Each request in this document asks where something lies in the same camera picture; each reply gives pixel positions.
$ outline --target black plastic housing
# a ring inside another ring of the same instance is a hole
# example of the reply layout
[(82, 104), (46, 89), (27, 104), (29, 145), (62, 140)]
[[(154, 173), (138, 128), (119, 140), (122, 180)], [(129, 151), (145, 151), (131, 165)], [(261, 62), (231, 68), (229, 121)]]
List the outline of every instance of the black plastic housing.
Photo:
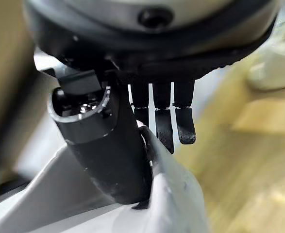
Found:
[(92, 182), (120, 204), (148, 200), (152, 173), (126, 88), (107, 88), (96, 109), (60, 116), (57, 90), (49, 112)]

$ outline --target wooden floor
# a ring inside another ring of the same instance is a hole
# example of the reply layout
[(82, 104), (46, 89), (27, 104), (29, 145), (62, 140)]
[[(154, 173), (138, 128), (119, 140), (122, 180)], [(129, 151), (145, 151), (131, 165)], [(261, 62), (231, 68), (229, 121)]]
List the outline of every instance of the wooden floor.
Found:
[(285, 89), (251, 90), (254, 58), (234, 65), (195, 121), (197, 142), (176, 153), (202, 186), (215, 233), (285, 233)]

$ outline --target white plastic part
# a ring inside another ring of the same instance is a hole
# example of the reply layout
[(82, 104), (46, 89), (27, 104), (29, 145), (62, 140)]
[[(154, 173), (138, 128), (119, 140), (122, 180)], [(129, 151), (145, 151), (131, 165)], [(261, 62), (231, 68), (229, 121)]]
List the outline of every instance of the white plastic part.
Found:
[(199, 183), (149, 129), (142, 130), (153, 158), (149, 206), (112, 202), (64, 147), (17, 200), (12, 197), (14, 204), (6, 205), (0, 233), (208, 233)]
[(274, 38), (258, 51), (258, 59), (249, 71), (248, 81), (259, 90), (285, 88), (285, 24)]

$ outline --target black screw hole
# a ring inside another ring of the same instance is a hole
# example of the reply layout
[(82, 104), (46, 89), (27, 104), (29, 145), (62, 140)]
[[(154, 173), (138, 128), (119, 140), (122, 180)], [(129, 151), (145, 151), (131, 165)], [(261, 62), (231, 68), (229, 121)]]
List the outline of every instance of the black screw hole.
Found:
[(163, 29), (173, 20), (173, 14), (167, 9), (153, 8), (143, 10), (138, 18), (140, 25), (147, 29)]

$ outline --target blurred background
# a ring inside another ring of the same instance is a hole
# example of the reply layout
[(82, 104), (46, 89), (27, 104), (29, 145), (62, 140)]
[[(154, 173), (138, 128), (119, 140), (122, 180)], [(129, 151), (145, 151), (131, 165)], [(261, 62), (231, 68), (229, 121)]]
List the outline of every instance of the blurred background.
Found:
[[(0, 202), (23, 189), (64, 144), (46, 112), (57, 83), (35, 70), (21, 2), (0, 1)], [(285, 232), (285, 194), (273, 189), (285, 187), (285, 89), (260, 90), (247, 81), (264, 47), (278, 43), (273, 38), (284, 24), (285, 5), (263, 48), (196, 82), (195, 145), (177, 143), (172, 120), (175, 156), (200, 181), (217, 233)], [(155, 131), (152, 96), (150, 103)], [(268, 219), (276, 226), (267, 228)]]

